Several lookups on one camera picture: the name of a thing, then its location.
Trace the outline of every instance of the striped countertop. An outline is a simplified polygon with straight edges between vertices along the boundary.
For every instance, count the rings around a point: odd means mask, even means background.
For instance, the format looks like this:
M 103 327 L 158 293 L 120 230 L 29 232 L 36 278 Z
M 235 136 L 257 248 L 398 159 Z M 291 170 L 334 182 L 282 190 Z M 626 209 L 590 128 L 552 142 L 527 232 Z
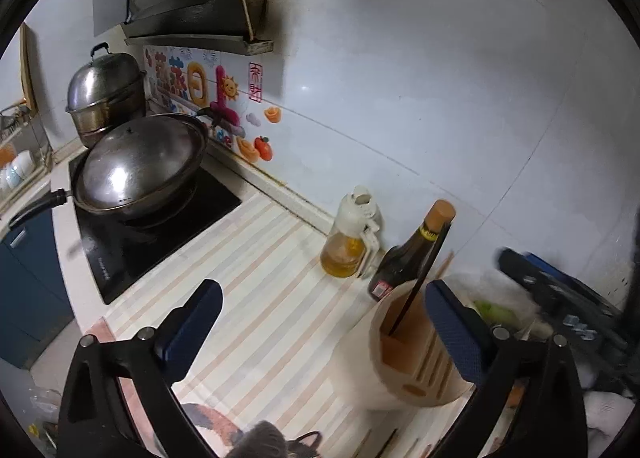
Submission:
M 367 412 L 336 396 L 327 364 L 338 340 L 373 308 L 366 282 L 321 268 L 325 237 L 260 192 L 112 303 L 104 319 L 116 339 L 158 326 L 205 278 L 222 285 L 222 314 L 187 377 L 183 403 L 205 404 L 241 428 L 274 423 L 288 439 L 323 435 L 325 457 L 421 458 L 465 398 L 441 408 Z

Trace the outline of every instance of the oil bottle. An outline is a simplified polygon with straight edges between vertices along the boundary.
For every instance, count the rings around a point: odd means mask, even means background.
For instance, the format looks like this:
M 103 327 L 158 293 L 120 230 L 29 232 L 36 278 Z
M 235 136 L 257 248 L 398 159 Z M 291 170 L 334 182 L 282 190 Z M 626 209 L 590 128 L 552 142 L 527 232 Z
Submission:
M 380 248 L 374 221 L 378 206 L 369 190 L 357 185 L 352 194 L 340 201 L 334 224 L 327 236 L 320 263 L 324 271 L 336 278 L 361 276 Z

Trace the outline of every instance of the screw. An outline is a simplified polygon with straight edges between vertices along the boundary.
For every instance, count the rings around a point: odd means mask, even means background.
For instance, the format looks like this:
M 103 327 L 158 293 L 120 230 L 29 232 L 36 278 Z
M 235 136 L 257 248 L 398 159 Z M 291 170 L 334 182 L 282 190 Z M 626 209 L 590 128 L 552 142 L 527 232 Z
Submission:
M 82 348 L 87 348 L 88 346 L 91 346 L 93 343 L 95 343 L 95 335 L 85 335 L 83 337 L 80 337 L 80 345 L 82 346 Z
M 577 315 L 567 315 L 565 316 L 564 320 L 562 321 L 562 324 L 564 324 L 565 326 L 575 326 L 580 322 L 580 318 Z
M 585 330 L 584 332 L 582 332 L 580 339 L 582 339 L 583 341 L 594 341 L 596 339 L 596 335 L 598 335 L 598 332 L 596 332 L 596 330 Z
M 141 328 L 138 333 L 136 333 L 136 337 L 141 341 L 146 341 L 147 339 L 151 339 L 154 333 L 156 333 L 155 329 L 153 329 L 151 326 L 146 326 L 144 328 Z
M 554 343 L 556 344 L 556 346 L 562 348 L 566 346 L 566 337 L 557 333 L 556 335 L 554 335 Z
M 502 326 L 496 326 L 492 330 L 492 333 L 494 334 L 494 337 L 496 339 L 498 339 L 499 341 L 505 341 L 509 337 L 511 337 L 511 334 L 509 333 L 509 330 L 507 330 L 506 328 L 504 328 Z

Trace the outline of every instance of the soy sauce bottle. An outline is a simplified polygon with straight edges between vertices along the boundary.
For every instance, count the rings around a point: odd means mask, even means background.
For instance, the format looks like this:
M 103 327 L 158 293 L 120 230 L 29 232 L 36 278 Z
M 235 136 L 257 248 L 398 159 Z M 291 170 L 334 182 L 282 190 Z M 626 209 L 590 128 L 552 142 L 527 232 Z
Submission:
M 431 250 L 442 226 L 453 220 L 456 210 L 446 200 L 437 200 L 424 221 L 404 245 L 390 248 L 382 258 L 378 270 L 369 281 L 367 290 L 376 301 L 396 286 L 418 277 L 418 269 Z

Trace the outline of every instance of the sun sticker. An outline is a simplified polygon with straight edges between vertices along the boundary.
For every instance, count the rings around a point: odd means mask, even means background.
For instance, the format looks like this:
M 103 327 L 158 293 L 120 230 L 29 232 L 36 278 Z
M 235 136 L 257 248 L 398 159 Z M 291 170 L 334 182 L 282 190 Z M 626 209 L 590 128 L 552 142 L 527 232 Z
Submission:
M 222 79 L 222 87 L 225 91 L 225 95 L 231 100 L 235 101 L 238 96 L 238 83 L 233 77 L 225 77 Z

